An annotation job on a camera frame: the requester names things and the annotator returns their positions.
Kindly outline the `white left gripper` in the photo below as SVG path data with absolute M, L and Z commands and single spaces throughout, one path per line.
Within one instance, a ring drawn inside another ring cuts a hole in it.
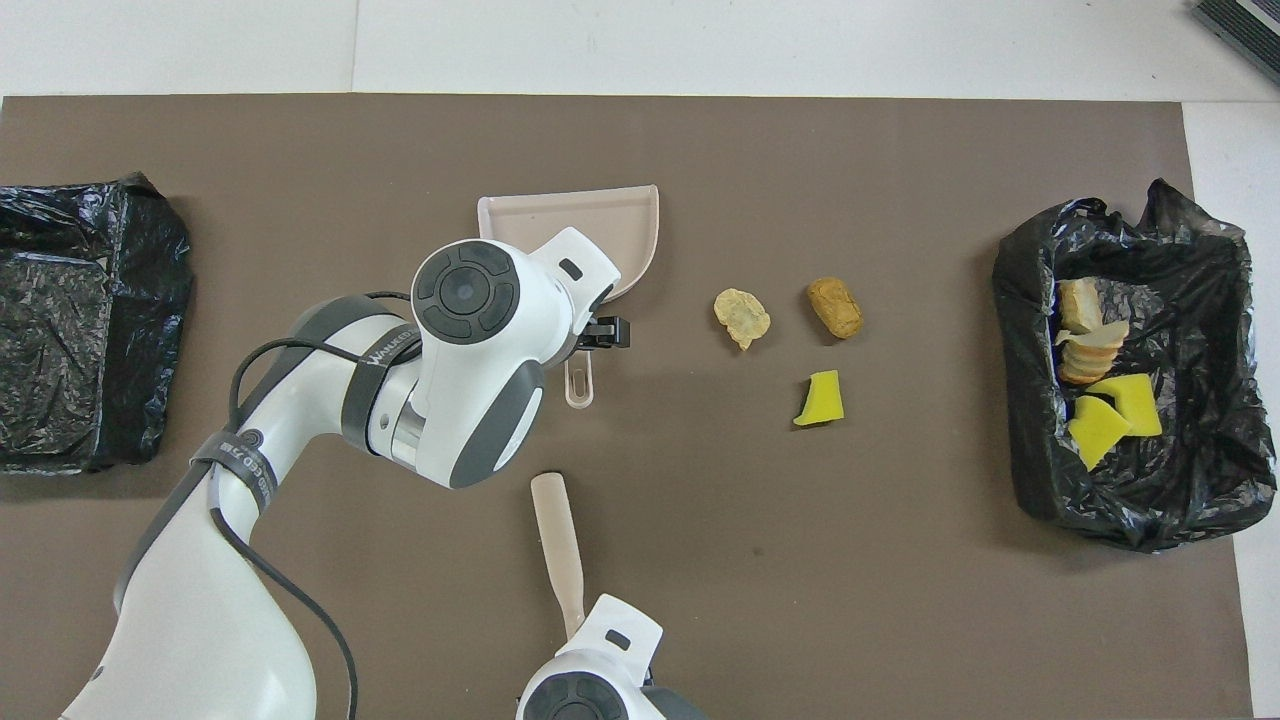
M 567 295 L 572 323 L 586 323 L 621 281 L 617 265 L 575 227 L 559 231 L 534 250 L 531 259 Z M 580 336 L 582 351 L 630 346 L 630 323 L 621 316 L 594 316 Z

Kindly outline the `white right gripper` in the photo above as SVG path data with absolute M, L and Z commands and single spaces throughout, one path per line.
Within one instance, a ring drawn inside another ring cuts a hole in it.
M 559 653 L 599 656 L 621 670 L 630 685 L 644 687 L 652 679 L 663 634 L 663 626 L 640 609 L 613 594 L 600 594 Z

